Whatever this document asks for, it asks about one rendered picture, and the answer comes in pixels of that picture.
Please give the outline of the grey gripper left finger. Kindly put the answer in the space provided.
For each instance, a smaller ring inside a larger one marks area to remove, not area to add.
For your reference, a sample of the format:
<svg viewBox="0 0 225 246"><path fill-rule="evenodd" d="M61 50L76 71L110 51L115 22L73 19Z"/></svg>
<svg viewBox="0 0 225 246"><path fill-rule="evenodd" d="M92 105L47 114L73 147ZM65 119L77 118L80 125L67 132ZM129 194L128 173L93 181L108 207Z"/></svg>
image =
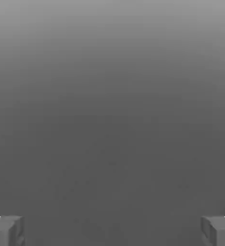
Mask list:
<svg viewBox="0 0 225 246"><path fill-rule="evenodd" d="M0 246L25 246L23 216L0 216Z"/></svg>

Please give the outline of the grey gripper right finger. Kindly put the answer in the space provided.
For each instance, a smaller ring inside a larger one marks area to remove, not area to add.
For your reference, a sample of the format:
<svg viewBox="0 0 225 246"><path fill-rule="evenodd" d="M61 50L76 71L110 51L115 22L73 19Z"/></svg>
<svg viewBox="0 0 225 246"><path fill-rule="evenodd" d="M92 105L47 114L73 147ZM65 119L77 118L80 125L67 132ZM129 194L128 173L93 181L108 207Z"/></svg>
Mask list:
<svg viewBox="0 0 225 246"><path fill-rule="evenodd" d="M225 216L202 216L200 228L204 246L225 246Z"/></svg>

